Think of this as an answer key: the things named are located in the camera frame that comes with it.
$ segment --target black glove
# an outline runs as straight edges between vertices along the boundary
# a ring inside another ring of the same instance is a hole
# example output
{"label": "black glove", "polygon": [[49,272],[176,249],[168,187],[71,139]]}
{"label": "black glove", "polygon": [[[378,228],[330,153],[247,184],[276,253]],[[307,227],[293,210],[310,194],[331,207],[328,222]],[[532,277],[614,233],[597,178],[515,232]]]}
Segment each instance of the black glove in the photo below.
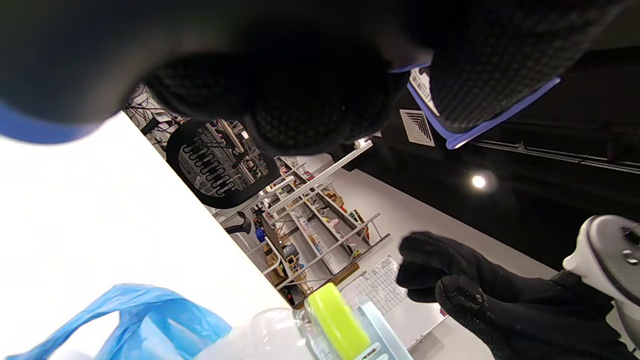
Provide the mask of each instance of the black glove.
{"label": "black glove", "polygon": [[402,240],[398,285],[438,302],[497,360],[635,359],[605,321],[611,298],[579,276],[520,277],[474,249],[431,233]]}

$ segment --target blue plastic bag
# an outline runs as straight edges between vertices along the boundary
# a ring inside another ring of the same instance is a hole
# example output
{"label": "blue plastic bag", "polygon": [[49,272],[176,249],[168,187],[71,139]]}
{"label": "blue plastic bag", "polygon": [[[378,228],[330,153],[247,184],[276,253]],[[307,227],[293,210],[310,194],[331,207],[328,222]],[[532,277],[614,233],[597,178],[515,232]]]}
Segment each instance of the blue plastic bag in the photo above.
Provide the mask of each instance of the blue plastic bag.
{"label": "blue plastic bag", "polygon": [[114,311],[120,323],[95,360],[190,360],[231,331],[218,315],[171,290],[121,284],[31,351],[7,359],[47,359],[82,325]]}

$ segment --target white table surface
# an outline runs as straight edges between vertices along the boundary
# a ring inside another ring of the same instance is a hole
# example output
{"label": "white table surface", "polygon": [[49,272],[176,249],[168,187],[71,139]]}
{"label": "white table surface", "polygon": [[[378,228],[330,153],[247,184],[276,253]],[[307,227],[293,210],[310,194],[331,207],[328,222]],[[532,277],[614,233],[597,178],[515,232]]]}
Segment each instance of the white table surface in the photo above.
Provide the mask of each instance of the white table surface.
{"label": "white table surface", "polygon": [[[288,307],[123,113],[74,143],[0,138],[0,153],[0,358],[124,282],[169,288],[231,325]],[[52,358],[95,355],[116,324],[89,324]]]}

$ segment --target black ceiling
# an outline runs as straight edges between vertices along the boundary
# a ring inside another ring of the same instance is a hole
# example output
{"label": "black ceiling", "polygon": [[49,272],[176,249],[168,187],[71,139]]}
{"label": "black ceiling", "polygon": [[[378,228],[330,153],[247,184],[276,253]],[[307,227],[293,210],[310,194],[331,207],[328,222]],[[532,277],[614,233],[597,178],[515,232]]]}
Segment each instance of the black ceiling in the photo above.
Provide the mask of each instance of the black ceiling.
{"label": "black ceiling", "polygon": [[[479,137],[521,149],[590,155],[604,166],[640,163],[640,6],[635,6],[562,82],[507,122]],[[405,92],[398,109],[419,107]],[[640,175],[465,144],[449,151],[410,143],[398,111],[356,160],[360,170],[499,241],[560,269],[580,225],[598,213],[640,220]],[[470,186],[490,170],[493,193]]]}

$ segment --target white label tag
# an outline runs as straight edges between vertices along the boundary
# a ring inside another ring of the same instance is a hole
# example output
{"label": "white label tag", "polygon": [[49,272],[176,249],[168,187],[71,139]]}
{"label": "white label tag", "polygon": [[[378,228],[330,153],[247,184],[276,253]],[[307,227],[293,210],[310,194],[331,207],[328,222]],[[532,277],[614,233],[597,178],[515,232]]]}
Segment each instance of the white label tag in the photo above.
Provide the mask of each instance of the white label tag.
{"label": "white label tag", "polygon": [[433,104],[433,100],[431,99],[431,85],[429,84],[429,76],[427,74],[421,74],[420,69],[412,69],[411,76],[409,77],[409,81],[413,87],[418,91],[422,100],[431,108],[436,116],[440,116],[440,112],[436,109],[435,104]]}

